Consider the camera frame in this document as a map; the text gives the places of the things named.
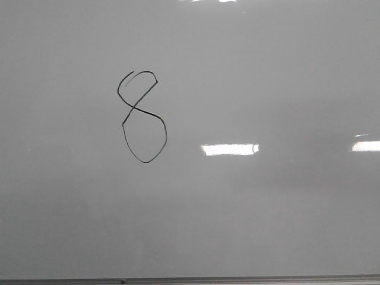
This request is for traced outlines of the white glossy whiteboard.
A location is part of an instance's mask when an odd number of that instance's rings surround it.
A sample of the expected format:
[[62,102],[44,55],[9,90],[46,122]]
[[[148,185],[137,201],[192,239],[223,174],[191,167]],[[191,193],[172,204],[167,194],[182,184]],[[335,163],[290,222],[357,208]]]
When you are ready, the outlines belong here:
[[379,273],[378,1],[2,1],[1,278]]

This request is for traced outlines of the grey aluminium whiteboard frame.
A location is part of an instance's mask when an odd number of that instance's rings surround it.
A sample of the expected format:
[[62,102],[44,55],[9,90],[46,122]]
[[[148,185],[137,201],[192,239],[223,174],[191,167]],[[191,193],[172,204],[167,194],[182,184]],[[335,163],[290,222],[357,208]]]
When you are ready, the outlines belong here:
[[271,277],[2,279],[1,284],[379,284],[379,274]]

